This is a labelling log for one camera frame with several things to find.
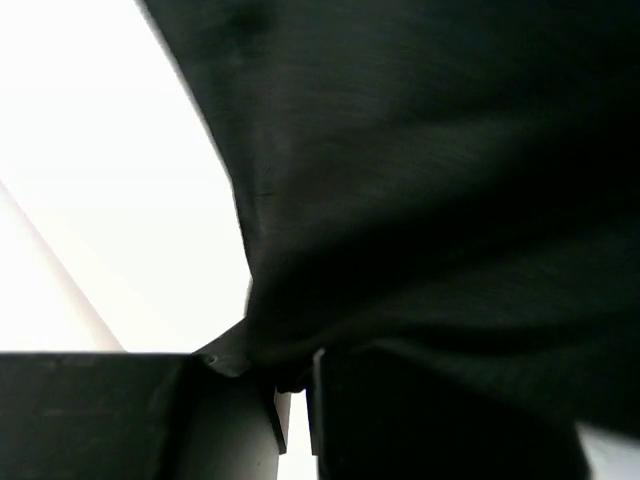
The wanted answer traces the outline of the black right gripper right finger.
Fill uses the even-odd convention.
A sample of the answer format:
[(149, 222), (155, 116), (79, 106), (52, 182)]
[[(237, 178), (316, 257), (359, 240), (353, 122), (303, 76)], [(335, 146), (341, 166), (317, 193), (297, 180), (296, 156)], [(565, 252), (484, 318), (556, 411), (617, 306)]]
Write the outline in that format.
[(587, 479), (574, 427), (379, 350), (320, 350), (308, 396), (322, 479)]

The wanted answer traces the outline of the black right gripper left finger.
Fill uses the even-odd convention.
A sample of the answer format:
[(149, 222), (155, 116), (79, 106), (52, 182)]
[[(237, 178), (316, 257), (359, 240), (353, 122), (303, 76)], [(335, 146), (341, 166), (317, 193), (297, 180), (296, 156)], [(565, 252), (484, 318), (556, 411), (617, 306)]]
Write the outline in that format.
[(289, 399), (255, 376), (245, 328), (192, 354), (5, 353), (5, 479), (273, 479)]

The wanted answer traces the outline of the black pleated skirt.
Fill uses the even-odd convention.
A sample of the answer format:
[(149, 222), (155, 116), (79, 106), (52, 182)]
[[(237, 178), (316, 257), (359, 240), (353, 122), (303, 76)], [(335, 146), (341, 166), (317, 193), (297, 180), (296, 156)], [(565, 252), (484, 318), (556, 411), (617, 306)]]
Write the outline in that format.
[(233, 187), (241, 365), (372, 343), (639, 432), (635, 1), (149, 1)]

